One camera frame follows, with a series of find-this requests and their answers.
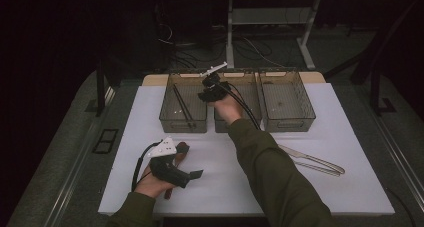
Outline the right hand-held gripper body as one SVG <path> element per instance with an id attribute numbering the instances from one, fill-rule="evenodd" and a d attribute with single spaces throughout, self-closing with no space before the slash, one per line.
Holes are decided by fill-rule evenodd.
<path id="1" fill-rule="evenodd" d="M 200 74 L 200 77 L 203 77 L 203 80 L 205 78 L 210 78 L 214 82 L 214 85 L 211 88 L 204 87 L 203 91 L 201 92 L 209 95 L 208 102 L 221 100 L 227 95 L 227 92 L 230 91 L 229 84 L 227 82 L 221 82 L 221 78 L 218 75 L 218 70 L 226 66 L 227 63 L 223 62 L 220 65 L 210 67 L 204 73 Z"/>

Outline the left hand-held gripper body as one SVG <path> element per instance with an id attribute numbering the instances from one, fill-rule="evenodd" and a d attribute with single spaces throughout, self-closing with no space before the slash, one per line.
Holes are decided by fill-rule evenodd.
<path id="1" fill-rule="evenodd" d="M 151 172 L 156 178 L 185 188 L 190 181 L 190 175 L 174 165 L 178 144 L 175 144 L 171 137 L 166 137 L 148 153 L 148 157 Z"/>

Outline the brown wooden spoon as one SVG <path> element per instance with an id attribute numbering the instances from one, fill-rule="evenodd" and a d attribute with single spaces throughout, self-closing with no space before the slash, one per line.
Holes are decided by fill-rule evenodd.
<path id="1" fill-rule="evenodd" d="M 183 154 L 183 153 L 177 153 L 176 157 L 174 158 L 174 165 L 176 167 L 179 167 L 179 165 L 183 162 L 183 160 L 185 159 L 187 153 Z M 168 189 L 165 194 L 164 194 L 164 199 L 165 200 L 169 200 L 171 198 L 172 195 L 172 191 L 173 189 Z"/>

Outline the clear brown plastic basket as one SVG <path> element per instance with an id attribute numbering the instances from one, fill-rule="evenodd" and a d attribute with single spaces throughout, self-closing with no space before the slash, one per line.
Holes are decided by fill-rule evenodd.
<path id="1" fill-rule="evenodd" d="M 255 73 L 252 71 L 244 72 L 221 72 L 218 74 L 221 82 L 227 82 L 231 90 L 239 95 L 240 100 L 249 109 L 244 111 L 243 117 L 258 128 L 262 120 L 259 95 Z"/>
<path id="2" fill-rule="evenodd" d="M 196 74 L 169 75 L 159 114 L 165 133 L 207 132 L 207 105 L 198 97 L 202 90 Z"/>
<path id="3" fill-rule="evenodd" d="M 260 69 L 259 89 L 264 129 L 268 132 L 307 132 L 315 111 L 296 69 Z"/>

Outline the steel table knife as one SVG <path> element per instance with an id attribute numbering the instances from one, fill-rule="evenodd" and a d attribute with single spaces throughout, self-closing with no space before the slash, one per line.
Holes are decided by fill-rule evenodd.
<path id="1" fill-rule="evenodd" d="M 284 150 L 287 154 L 291 155 L 292 157 L 308 159 L 310 161 L 313 161 L 313 162 L 316 162 L 316 163 L 321 164 L 321 167 L 322 168 L 326 168 L 326 169 L 330 169 L 330 170 L 335 170 L 337 172 L 340 172 L 341 174 L 344 174 L 345 173 L 345 170 L 341 166 L 338 166 L 336 164 L 333 164 L 333 163 L 330 163 L 328 161 L 325 161 L 325 160 L 322 160 L 322 159 L 319 159 L 319 158 L 316 158 L 316 157 L 313 157 L 313 156 L 304 154 L 302 152 L 296 151 L 294 149 L 291 149 L 291 148 L 286 147 L 286 146 L 281 145 L 281 144 L 279 144 L 279 147 L 282 150 Z"/>

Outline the steel fork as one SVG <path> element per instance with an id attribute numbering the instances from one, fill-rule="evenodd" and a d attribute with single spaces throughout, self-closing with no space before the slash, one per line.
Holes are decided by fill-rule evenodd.
<path id="1" fill-rule="evenodd" d="M 315 171 L 319 171 L 325 174 L 329 174 L 329 175 L 333 175 L 333 176 L 340 176 L 341 173 L 337 172 L 335 170 L 330 170 L 330 169 L 326 169 L 326 168 L 322 168 L 322 167 L 318 167 L 318 166 L 314 166 L 314 165 L 310 165 L 310 164 L 306 164 L 306 163 L 302 163 L 302 162 L 297 162 L 297 161 L 293 161 L 294 164 L 299 165 L 299 166 L 303 166 L 309 169 L 313 169 Z"/>

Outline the person's right hand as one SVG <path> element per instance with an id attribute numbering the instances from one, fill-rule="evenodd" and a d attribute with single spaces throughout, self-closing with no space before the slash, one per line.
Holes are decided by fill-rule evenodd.
<path id="1" fill-rule="evenodd" d="M 227 94 L 221 100 L 209 102 L 208 105 L 214 107 L 228 125 L 231 125 L 234 121 L 243 117 L 242 106 L 230 94 Z"/>

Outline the person's left hand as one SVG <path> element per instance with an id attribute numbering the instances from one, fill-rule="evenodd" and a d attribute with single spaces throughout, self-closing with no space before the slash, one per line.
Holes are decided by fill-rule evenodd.
<path id="1" fill-rule="evenodd" d="M 144 194 L 151 198 L 157 198 L 163 192 L 174 188 L 174 185 L 160 180 L 151 174 L 150 167 L 147 166 L 142 174 L 142 179 L 137 183 L 136 193 Z"/>

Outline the white board table cover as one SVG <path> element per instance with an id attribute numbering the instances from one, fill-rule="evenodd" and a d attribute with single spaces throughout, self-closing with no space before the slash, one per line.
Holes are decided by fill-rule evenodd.
<path id="1" fill-rule="evenodd" d="M 394 212 L 356 135 L 328 83 L 306 87 L 316 119 L 306 132 L 275 134 L 275 140 L 289 148 L 336 164 L 344 174 L 332 176 L 301 160 L 299 171 L 312 183 L 323 202 L 335 215 L 391 215 Z M 141 86 L 117 150 L 99 213 L 111 215 L 131 189 L 135 166 L 147 146 L 165 138 L 159 112 L 165 89 Z M 158 198 L 156 216 L 259 216 L 262 213 L 236 159 L 234 145 L 214 123 L 203 134 L 175 134 L 175 142 L 186 142 L 190 150 L 181 169 L 199 170 L 200 178 L 173 191 L 170 199 Z"/>

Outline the black metal stand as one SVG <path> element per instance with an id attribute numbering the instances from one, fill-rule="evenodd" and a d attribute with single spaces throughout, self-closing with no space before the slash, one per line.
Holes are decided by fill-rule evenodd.
<path id="1" fill-rule="evenodd" d="M 324 73 L 331 78 L 354 66 L 349 80 L 370 83 L 370 105 L 379 106 L 381 78 L 393 81 L 418 115 L 424 118 L 424 0 L 349 0 L 336 22 L 350 29 L 374 30 L 376 35 L 359 54 Z"/>

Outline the white metal desk frame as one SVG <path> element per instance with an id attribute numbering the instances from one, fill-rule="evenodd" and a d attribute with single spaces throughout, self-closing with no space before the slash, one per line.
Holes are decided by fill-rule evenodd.
<path id="1" fill-rule="evenodd" d="M 320 2 L 321 0 L 313 0 L 310 7 L 235 8 L 233 0 L 228 0 L 226 41 L 226 61 L 228 67 L 235 67 L 233 50 L 234 26 L 303 24 L 303 35 L 298 37 L 296 42 L 307 69 L 315 70 L 316 66 L 308 50 L 307 43 Z"/>

